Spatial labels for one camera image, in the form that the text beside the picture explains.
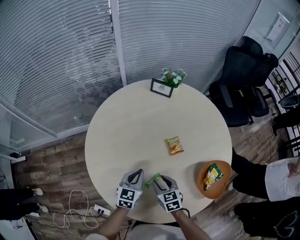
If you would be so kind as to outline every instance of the hand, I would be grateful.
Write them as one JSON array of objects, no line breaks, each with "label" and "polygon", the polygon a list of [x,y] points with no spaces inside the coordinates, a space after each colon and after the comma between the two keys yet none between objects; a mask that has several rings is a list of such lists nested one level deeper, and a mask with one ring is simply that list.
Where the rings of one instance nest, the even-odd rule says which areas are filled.
[{"label": "hand", "polygon": [[157,194],[159,204],[166,212],[172,212],[182,209],[182,194],[179,192],[177,183],[174,179],[161,176],[162,180],[167,184],[169,189],[162,189],[156,181],[154,181],[154,189]]},{"label": "hand", "polygon": [[142,196],[143,169],[127,172],[117,189],[117,206],[133,209]]},{"label": "hand", "polygon": [[291,177],[294,177],[294,176],[297,176],[300,174],[300,172],[297,171],[295,164],[290,163],[287,166],[288,166],[289,172],[290,172],[290,174],[288,175],[288,178],[291,178]]}]

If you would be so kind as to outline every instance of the round table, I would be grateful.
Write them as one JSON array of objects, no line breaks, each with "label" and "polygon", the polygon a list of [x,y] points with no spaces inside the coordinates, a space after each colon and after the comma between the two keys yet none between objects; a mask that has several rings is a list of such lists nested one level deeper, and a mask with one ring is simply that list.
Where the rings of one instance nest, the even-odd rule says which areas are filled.
[{"label": "round table", "polygon": [[[195,185],[205,162],[231,163],[228,127],[214,104],[185,84],[171,98],[150,91],[151,80],[130,84],[112,94],[95,113],[86,136],[85,158],[90,178],[100,195],[116,207],[116,189],[123,175],[142,168],[144,182],[156,173],[176,180],[183,207],[191,215],[211,199]],[[166,139],[178,136],[184,152],[171,156]],[[128,214],[149,223],[169,223],[174,218],[157,202],[154,187]]]}]

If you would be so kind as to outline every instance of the white shirt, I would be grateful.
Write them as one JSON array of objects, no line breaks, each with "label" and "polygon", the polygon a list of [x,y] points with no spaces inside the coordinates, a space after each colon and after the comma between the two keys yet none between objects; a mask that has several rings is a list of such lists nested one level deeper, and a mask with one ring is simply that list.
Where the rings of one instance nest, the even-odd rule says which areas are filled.
[{"label": "white shirt", "polygon": [[300,174],[288,178],[288,163],[296,164],[298,157],[282,159],[267,165],[265,183],[271,202],[300,196]]},{"label": "white shirt", "polygon": [[[185,240],[179,227],[143,224],[136,226],[128,236],[128,240]],[[99,234],[91,234],[85,240],[108,240]]]}]

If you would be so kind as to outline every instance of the small plant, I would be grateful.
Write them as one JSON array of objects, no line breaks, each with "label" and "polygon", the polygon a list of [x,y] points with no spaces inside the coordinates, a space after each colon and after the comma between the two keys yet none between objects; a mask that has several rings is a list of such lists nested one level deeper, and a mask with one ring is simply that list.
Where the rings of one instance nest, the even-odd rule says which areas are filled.
[{"label": "small plant", "polygon": [[172,70],[170,68],[163,68],[163,71],[161,81],[170,84],[174,88],[181,85],[182,81],[187,77],[187,74],[181,69]]}]

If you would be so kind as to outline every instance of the green object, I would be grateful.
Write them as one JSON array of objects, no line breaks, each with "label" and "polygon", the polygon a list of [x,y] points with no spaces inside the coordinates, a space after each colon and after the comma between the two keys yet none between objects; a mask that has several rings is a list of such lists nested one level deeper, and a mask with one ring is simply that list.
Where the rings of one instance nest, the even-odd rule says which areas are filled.
[{"label": "green object", "polygon": [[147,187],[147,188],[149,188],[150,187],[150,185],[153,183],[153,181],[157,181],[158,179],[160,179],[161,178],[161,174],[158,172],[158,173],[156,173],[147,183],[145,183],[145,186]]},{"label": "green object", "polygon": [[204,179],[205,190],[209,189],[215,181],[218,181],[222,177],[223,174],[218,166],[216,164],[211,165]]}]

